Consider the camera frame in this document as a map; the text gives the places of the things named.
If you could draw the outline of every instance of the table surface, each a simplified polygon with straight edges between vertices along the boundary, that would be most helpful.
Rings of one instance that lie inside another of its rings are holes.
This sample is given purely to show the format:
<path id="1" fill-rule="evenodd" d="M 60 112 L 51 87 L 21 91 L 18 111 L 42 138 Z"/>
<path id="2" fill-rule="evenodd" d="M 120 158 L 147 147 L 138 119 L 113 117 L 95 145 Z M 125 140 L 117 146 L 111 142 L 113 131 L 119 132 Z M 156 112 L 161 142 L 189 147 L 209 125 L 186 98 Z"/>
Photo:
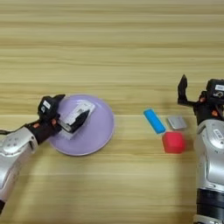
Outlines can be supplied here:
<path id="1" fill-rule="evenodd" d="M 21 171 L 1 223 L 182 223 L 196 210 L 195 117 L 177 105 L 223 78 L 224 2 L 1 0 L 0 123 L 37 118 L 43 95 L 97 95 L 115 135 L 86 157 L 44 143 Z M 182 115 L 187 150 L 167 155 L 143 111 Z"/>

